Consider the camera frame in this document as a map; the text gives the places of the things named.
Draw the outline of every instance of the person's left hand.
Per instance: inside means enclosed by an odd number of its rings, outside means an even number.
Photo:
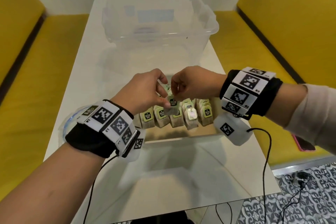
[[[158,68],[152,71],[136,74],[111,101],[124,107],[133,115],[145,112],[154,105],[170,108],[170,103],[165,97],[168,95],[159,84],[158,79],[167,84],[168,80]]]

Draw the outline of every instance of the black logo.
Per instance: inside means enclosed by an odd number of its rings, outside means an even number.
[[[137,139],[137,140],[135,141],[134,149],[140,149],[141,146],[142,146],[142,142],[143,142],[143,141],[144,141],[144,140],[143,140],[142,138]]]
[[[159,111],[159,115],[160,115],[160,117],[165,116],[165,112],[164,112],[164,110]]]
[[[266,73],[266,71],[264,71],[264,70],[259,70],[259,69],[255,69],[255,68],[251,69],[250,72],[256,73],[256,74],[264,74],[264,73]]]
[[[247,74],[239,84],[244,85],[245,87],[253,90],[259,81],[260,81],[259,78],[254,77],[253,75]]]
[[[89,107],[82,115],[89,116],[97,107],[98,105],[93,105]]]
[[[245,102],[245,100],[249,97],[249,94],[247,94],[246,92],[240,90],[240,89],[235,89],[235,91],[233,92],[232,96],[230,97],[230,99],[240,105],[243,105],[243,103]]]
[[[151,113],[150,113],[150,112],[146,112],[146,113],[145,113],[145,119],[146,119],[146,120],[149,120],[151,117],[152,117],[152,116],[151,116]]]
[[[231,135],[235,131],[227,123],[224,123],[223,126],[220,127],[220,130],[227,136]]]
[[[125,145],[127,144],[128,140],[131,138],[131,136],[132,136],[132,132],[130,128],[128,128],[126,132],[124,133],[124,135],[121,137]]]
[[[209,116],[211,114],[210,109],[205,109],[204,112],[205,116]]]
[[[171,99],[170,106],[176,106],[176,105],[177,105],[177,101],[175,99]]]
[[[110,125],[111,128],[118,134],[121,135],[125,128],[128,127],[127,122],[119,116],[118,118],[115,119],[115,121]]]
[[[105,109],[104,107],[100,107],[100,109],[95,112],[94,115],[91,116],[91,118],[95,119],[101,124],[104,124],[108,118],[112,116],[112,113]]]
[[[237,111],[239,111],[239,109],[240,109],[240,106],[229,102],[229,103],[226,104],[225,108],[237,113]]]

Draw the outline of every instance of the white sleeve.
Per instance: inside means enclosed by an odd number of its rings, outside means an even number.
[[[308,93],[285,129],[336,154],[336,89],[305,86]]]

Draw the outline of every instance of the black pants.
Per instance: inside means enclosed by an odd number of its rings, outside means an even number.
[[[133,220],[131,224],[194,224],[191,220],[188,220],[185,211],[166,213],[158,216],[152,216],[142,219]]]

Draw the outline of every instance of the wrist-mounted device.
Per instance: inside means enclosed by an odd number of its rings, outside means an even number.
[[[145,131],[134,126],[133,118],[128,110],[110,100],[99,101],[82,112],[65,139],[74,148],[103,158],[115,150],[134,161],[140,154]]]
[[[250,120],[253,114],[264,116],[270,108],[282,81],[274,72],[251,67],[231,70],[220,91],[222,109],[214,125],[234,144],[242,145],[252,131],[241,119]]]

